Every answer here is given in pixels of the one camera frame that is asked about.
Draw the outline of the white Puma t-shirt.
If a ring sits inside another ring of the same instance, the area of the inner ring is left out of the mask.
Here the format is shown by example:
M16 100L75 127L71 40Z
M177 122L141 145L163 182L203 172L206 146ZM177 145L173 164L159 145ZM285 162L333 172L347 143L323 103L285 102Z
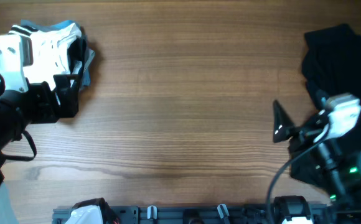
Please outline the white Puma t-shirt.
M47 82L50 89L54 90L54 75L71 74L68 49L82 36L76 23L47 32L36 27L15 24L9 33L25 37L31 43L32 64L23 68L24 75L31 84Z

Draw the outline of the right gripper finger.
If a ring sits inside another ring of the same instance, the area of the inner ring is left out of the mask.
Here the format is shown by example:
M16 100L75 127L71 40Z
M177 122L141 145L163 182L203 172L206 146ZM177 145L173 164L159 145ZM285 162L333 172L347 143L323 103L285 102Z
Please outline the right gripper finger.
M322 110L328 98L329 95L324 90L317 90L314 94L314 104L316 108Z
M273 101L273 115L273 142L278 143L288 140L295 134L295 124L278 100Z

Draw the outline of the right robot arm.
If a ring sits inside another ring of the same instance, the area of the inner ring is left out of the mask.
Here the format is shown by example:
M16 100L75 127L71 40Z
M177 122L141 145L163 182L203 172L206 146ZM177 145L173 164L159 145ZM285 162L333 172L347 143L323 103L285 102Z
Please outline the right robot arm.
M321 104L317 114L296 126L281 103L273 101L273 142L288 141L289 160L268 187L268 223L361 223L361 149L346 151L337 144L357 125L360 100L344 93L323 97ZM327 193L330 205L315 215L304 197L273 198L273 189L286 169L291 178Z

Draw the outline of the black garment right side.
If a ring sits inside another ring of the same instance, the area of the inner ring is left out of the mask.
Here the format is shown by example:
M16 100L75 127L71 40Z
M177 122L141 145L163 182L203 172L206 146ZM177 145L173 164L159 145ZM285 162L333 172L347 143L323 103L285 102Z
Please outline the black garment right side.
M312 102L315 92L324 90L329 97L350 93L361 104L361 35L341 24L308 32L304 38L308 51L301 71ZM361 149L361 113L355 128L337 144L346 151Z

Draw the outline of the black folded garment on stack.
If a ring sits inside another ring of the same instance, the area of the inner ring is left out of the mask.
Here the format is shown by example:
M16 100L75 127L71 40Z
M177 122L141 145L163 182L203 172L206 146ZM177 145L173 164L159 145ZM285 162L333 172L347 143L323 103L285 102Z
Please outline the black folded garment on stack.
M87 54L87 40L86 36L82 35L77 38L68 48L68 61L70 73L73 75L81 75L82 69L85 65Z

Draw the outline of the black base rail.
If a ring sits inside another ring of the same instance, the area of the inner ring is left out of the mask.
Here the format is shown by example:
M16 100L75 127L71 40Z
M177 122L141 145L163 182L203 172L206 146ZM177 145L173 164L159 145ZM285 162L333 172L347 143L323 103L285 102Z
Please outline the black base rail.
M224 223L216 206L211 207L159 207L156 218L148 218L148 209L137 206L112 206L120 223L189 223L191 218L200 218L204 223ZM267 223L265 206L252 204L228 206L230 223Z

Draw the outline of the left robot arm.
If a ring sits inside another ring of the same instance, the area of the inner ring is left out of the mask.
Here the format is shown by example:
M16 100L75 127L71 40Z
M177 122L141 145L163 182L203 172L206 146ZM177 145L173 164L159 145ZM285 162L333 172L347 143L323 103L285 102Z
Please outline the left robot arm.
M30 124L56 123L60 118L72 118L78 113L81 79L78 75L54 75L56 84L27 83L28 91L4 90L0 85L0 223L15 223L1 167L7 160L29 162L37 149L26 127ZM10 142L26 138L31 156L16 156L2 152Z

